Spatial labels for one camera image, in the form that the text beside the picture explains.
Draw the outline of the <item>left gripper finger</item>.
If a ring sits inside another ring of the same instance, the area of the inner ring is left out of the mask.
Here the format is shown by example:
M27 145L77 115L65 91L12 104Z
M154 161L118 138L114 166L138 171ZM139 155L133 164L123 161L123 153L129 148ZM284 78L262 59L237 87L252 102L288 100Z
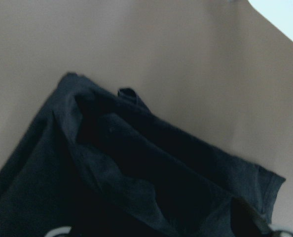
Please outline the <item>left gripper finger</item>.
M243 198L231 200L231 229L235 237L271 237L268 223Z

